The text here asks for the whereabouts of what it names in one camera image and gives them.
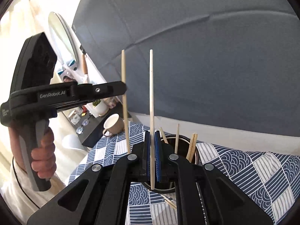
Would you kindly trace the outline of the white sleeve forearm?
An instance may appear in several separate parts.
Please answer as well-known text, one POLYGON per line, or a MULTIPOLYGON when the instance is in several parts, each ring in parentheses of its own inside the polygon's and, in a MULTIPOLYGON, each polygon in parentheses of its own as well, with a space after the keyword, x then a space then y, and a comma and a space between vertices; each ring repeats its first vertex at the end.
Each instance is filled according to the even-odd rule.
POLYGON ((34 191, 27 173, 15 161, 12 162, 10 179, 1 189, 1 194, 19 222, 26 224, 33 213, 66 187, 56 174, 52 176, 50 182, 49 190, 34 191))

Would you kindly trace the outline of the person's left hand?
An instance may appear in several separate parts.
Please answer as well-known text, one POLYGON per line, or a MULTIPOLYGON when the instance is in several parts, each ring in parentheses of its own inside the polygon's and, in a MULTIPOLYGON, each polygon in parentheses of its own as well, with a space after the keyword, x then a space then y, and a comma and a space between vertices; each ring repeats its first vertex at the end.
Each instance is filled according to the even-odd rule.
MULTIPOLYGON (((9 127, 9 136, 12 155, 19 167, 26 172, 26 167, 23 163, 21 148, 19 143, 19 134, 16 129, 9 127)), ((50 127, 45 130, 45 134, 41 140, 39 148, 31 151, 32 163, 31 168, 37 172, 39 178, 50 179, 56 171, 56 156, 54 144, 54 134, 50 127)))

